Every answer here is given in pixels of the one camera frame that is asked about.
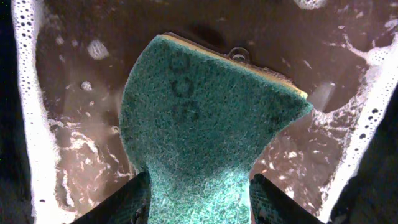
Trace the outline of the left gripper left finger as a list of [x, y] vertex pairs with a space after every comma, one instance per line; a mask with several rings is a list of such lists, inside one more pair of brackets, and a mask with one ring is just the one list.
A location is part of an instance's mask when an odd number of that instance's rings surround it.
[[141, 172], [71, 224], [147, 224], [150, 200], [150, 175]]

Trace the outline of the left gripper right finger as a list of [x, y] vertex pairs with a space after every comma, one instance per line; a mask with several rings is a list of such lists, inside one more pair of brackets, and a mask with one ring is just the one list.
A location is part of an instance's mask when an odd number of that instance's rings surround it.
[[249, 194], [257, 224], [322, 224], [262, 174], [250, 181]]

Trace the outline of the green yellow sponge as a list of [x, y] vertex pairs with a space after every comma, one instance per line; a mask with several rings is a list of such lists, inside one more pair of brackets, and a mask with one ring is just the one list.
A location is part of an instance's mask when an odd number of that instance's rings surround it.
[[249, 223], [249, 173], [305, 94], [169, 34], [155, 36], [124, 88], [119, 128], [150, 176], [149, 223]]

